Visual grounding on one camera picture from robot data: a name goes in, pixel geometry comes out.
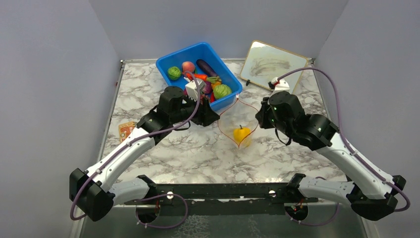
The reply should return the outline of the green artichoke toy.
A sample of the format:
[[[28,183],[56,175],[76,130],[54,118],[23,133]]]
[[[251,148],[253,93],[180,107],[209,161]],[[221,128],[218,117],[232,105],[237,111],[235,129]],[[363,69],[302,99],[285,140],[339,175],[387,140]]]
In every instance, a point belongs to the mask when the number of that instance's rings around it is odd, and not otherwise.
[[[178,80],[182,76],[182,71],[176,66],[172,66],[167,70],[167,74],[170,80]]]

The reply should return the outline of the purple onion toy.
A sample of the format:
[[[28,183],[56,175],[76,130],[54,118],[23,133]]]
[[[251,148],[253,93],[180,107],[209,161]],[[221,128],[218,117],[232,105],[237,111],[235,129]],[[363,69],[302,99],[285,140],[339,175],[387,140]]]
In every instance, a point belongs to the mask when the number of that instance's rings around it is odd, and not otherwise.
[[[204,86],[204,88],[202,89],[202,92],[203,92],[204,94],[211,94],[211,93],[212,93],[212,84],[211,84],[211,82],[209,82],[209,81],[204,81],[204,83],[205,83],[205,86]]]

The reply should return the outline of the clear zip bag orange zipper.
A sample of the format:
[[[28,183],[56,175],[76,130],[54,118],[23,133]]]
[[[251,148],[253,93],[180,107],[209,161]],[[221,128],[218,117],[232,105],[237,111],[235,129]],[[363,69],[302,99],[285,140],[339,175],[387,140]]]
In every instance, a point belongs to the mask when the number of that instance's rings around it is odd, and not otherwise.
[[[239,125],[242,125],[244,127],[248,127],[252,131],[253,135],[258,126],[258,121],[255,118],[257,112],[257,108],[243,102],[237,94],[235,95],[233,104],[220,114],[220,119],[217,121],[218,129],[238,148],[237,144],[234,142],[233,130],[238,128]]]

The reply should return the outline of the yellow bell pepper toy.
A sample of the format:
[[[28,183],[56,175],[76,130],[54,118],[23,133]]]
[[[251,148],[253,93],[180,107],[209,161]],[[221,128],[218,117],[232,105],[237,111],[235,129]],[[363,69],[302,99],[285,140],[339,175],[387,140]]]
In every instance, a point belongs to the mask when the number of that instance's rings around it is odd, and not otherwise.
[[[238,148],[245,148],[251,145],[252,131],[248,127],[239,125],[238,128],[233,130],[234,142],[237,144]]]

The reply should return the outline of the green cabbage toy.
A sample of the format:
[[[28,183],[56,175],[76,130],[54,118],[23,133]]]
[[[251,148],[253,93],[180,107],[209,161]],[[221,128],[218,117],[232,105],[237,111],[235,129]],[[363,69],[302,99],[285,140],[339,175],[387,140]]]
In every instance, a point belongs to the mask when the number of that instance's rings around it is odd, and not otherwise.
[[[213,95],[216,100],[226,97],[232,93],[232,90],[229,86],[225,84],[217,85],[213,88]]]

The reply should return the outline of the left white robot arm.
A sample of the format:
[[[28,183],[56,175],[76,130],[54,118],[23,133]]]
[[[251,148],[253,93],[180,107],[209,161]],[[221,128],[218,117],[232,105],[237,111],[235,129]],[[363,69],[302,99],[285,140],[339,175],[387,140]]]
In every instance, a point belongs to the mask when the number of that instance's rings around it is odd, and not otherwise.
[[[172,131],[183,130],[183,125],[192,122],[209,126],[219,118],[199,87],[188,86],[186,90],[166,87],[158,104],[142,116],[127,139],[96,164],[84,171],[75,169],[70,174],[70,218],[76,221],[88,216],[98,221],[114,205],[133,199],[151,203],[156,191],[144,179],[116,185],[117,178]]]

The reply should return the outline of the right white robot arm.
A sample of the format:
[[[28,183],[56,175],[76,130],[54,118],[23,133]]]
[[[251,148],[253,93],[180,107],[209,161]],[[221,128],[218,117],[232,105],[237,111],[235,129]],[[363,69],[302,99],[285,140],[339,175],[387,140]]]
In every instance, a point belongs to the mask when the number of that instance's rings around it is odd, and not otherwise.
[[[378,221],[397,211],[396,194],[406,180],[392,176],[350,150],[336,126],[320,114],[306,114],[297,96],[277,92],[261,101],[256,113],[260,128],[283,133],[296,142],[324,156],[335,164],[350,181],[327,181],[305,174],[295,174],[288,182],[286,196],[297,202],[302,198],[320,198],[349,205],[359,216]]]

